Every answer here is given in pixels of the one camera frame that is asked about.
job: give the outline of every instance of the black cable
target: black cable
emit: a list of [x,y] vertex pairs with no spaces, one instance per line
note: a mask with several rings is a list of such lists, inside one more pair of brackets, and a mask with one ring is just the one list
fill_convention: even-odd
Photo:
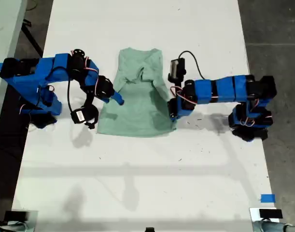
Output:
[[70,112],[72,113],[72,108],[71,108],[71,105],[70,105],[70,81],[71,81],[71,78],[70,76],[68,75],[69,79],[68,79],[68,90],[67,90],[67,100],[68,100],[68,107],[69,107],[69,110]]
[[52,75],[52,73],[53,73],[54,71],[56,71],[57,69],[64,69],[64,70],[67,72],[67,69],[66,69],[65,67],[63,67],[63,66],[57,66],[57,67],[53,68],[53,69],[50,71],[50,73],[45,77],[45,80],[47,80],[47,79]]
[[7,221],[1,221],[0,220],[0,226],[4,226],[4,225],[7,225]]
[[201,78],[203,80],[205,80],[205,78],[203,77],[203,75],[201,74],[201,71],[200,71],[200,68],[199,68],[199,65],[197,64],[197,59],[195,57],[195,55],[191,52],[191,51],[183,51],[182,53],[180,53],[180,55],[178,56],[178,59],[181,58],[181,55],[184,54],[184,53],[190,53],[192,55],[192,57],[195,59],[195,62],[196,62],[196,65],[197,65],[197,70],[199,71],[199,74],[201,76]]
[[31,8],[29,8],[29,9],[26,9],[26,11],[32,11],[32,10],[37,8],[38,3],[35,0],[32,0],[32,1],[35,3],[35,5],[33,7],[31,7]]

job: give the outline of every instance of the red wire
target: red wire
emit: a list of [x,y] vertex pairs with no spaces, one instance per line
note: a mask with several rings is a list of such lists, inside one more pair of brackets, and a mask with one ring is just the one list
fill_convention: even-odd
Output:
[[21,114],[21,111],[22,111],[24,105],[25,105],[25,104],[23,104],[23,105],[21,106],[19,115]]
[[[173,90],[172,90],[173,88],[178,88],[180,91],[175,91],[175,93],[174,93]],[[189,99],[185,98],[184,96],[182,96],[181,94],[179,94],[182,90],[183,89],[181,87],[179,87],[179,86],[171,86],[170,87],[170,91],[171,91],[171,93],[173,94],[174,97],[176,97],[176,95],[177,95],[180,98],[184,99],[185,101],[190,102],[190,103],[192,103],[194,105],[197,105],[197,102],[189,100]]]
[[255,107],[257,107],[257,105],[259,104],[259,101],[260,101],[260,100],[257,99],[257,102],[255,103],[255,105],[254,105],[254,107],[252,108],[252,110],[253,110]]
[[92,68],[88,68],[87,67],[87,60],[89,59],[89,57],[86,57],[85,58],[85,67],[84,67],[84,69],[86,69],[86,70],[91,70],[91,71],[94,71],[94,72],[96,72],[96,73],[98,73],[98,71],[96,70],[96,69],[92,69]]

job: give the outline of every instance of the black metal bracket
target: black metal bracket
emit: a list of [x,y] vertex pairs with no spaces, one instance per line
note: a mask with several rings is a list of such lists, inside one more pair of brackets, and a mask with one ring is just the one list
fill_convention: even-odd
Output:
[[35,48],[35,50],[37,51],[37,53],[39,54],[40,57],[43,57],[43,50],[42,48],[39,46],[39,44],[37,43],[37,41],[35,40],[35,38],[32,36],[32,34],[30,33],[30,31],[28,30],[27,27],[31,27],[31,22],[24,19],[23,20],[23,24],[22,24],[22,32],[26,35],[27,39],[29,40],[29,42],[31,43],[31,45]]

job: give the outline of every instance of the white tabletop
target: white tabletop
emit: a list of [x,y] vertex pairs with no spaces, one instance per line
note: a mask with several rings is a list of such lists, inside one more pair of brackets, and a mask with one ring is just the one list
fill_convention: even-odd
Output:
[[[0,63],[13,57],[27,0],[0,0]],[[0,112],[7,83],[0,78]]]
[[[249,72],[237,0],[54,1],[45,57],[80,48],[113,80],[127,47],[162,50],[165,79],[183,50],[206,78]],[[199,78],[190,56],[186,69]],[[74,125],[67,83],[54,86],[63,112],[30,129],[13,203],[39,211],[37,231],[247,232],[250,207],[274,206],[260,203],[271,193],[261,140],[229,131],[235,104],[198,105],[166,136],[116,137]],[[84,99],[72,82],[72,108]]]

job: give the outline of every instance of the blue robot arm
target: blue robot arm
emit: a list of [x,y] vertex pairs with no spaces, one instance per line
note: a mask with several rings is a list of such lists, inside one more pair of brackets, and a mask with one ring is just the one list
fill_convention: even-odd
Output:
[[[60,115],[61,102],[51,83],[68,81],[68,105],[74,123],[85,123],[90,129],[98,121],[98,110],[92,104],[94,97],[108,103],[110,98],[124,103],[121,95],[114,91],[113,85],[92,60],[85,57],[80,49],[71,54],[56,54],[53,58],[22,59],[6,58],[2,64],[0,77],[14,87],[21,95],[20,113],[30,114],[35,125],[43,128],[55,123],[53,116]],[[79,109],[70,105],[70,81],[76,80],[86,93],[86,101]]]
[[190,115],[197,104],[239,102],[228,118],[232,133],[245,141],[267,138],[267,128],[273,124],[273,119],[266,106],[277,94],[273,76],[264,76],[260,81],[253,75],[187,80],[182,88],[185,74],[184,58],[172,60],[168,77],[175,84],[172,87],[175,98],[168,102],[172,121]]

